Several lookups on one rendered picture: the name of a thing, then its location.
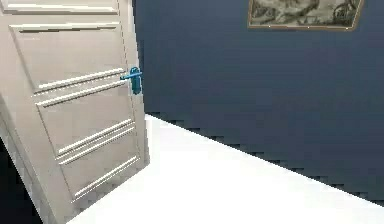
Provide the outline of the beige panelled room door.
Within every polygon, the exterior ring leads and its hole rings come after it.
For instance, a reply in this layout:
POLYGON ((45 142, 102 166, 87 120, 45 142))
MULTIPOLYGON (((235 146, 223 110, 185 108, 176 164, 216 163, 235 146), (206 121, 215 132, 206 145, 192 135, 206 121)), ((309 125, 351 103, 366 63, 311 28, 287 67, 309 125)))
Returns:
POLYGON ((0 139, 43 224, 150 161, 133 0, 0 0, 0 139))

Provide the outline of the framed grey wall picture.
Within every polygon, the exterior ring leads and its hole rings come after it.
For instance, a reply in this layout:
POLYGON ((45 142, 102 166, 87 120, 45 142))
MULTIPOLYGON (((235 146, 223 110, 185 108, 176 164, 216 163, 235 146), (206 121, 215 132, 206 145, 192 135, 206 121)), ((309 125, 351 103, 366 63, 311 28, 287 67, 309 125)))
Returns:
POLYGON ((365 0, 249 0, 249 29, 352 31, 365 0))

